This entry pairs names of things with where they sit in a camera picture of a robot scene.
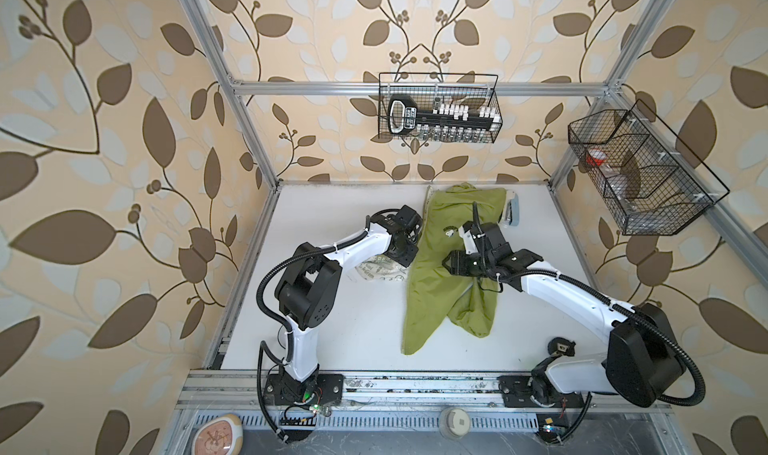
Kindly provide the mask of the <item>green jacket with cartoon print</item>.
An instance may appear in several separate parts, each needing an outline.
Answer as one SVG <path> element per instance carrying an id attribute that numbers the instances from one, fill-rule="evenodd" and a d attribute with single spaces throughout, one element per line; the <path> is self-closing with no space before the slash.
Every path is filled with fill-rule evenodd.
<path id="1" fill-rule="evenodd" d="M 460 231 L 473 222 L 497 223 L 504 214 L 507 191 L 470 183 L 429 190 L 418 253 L 407 268 L 376 255 L 356 268 L 366 281 L 405 284 L 405 316 L 401 351 L 413 355 L 446 320 L 476 338 L 490 335 L 499 283 L 487 279 L 474 253 L 468 253 Z"/>

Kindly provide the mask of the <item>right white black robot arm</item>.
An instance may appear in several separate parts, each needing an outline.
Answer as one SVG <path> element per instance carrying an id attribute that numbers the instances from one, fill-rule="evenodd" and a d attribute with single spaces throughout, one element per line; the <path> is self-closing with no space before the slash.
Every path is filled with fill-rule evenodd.
<path id="1" fill-rule="evenodd" d="M 696 406 L 706 382 L 681 347 L 665 312 L 609 297 L 558 271 L 539 254 L 513 250 L 495 223 L 468 221 L 458 230 L 463 242 L 442 265 L 452 275 L 509 286 L 565 313 L 595 335 L 602 350 L 586 355 L 563 337 L 550 340 L 547 357 L 530 372 L 529 390 L 540 406 L 571 393 L 620 396 L 647 408 L 657 401 Z"/>

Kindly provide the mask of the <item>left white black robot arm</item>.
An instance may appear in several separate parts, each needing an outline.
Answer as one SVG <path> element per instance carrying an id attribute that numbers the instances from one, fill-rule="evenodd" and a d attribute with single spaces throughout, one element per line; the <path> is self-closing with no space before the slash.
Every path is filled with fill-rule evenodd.
<path id="1" fill-rule="evenodd" d="M 422 225 L 408 205 L 383 209 L 368 216 L 359 232 L 330 245 L 305 242 L 267 272 L 257 285 L 256 303 L 283 329 L 285 346 L 278 356 L 261 341 L 257 367 L 268 358 L 278 368 L 268 381 L 274 396 L 296 404 L 320 398 L 316 329 L 334 307 L 343 272 L 379 255 L 409 267 Z"/>

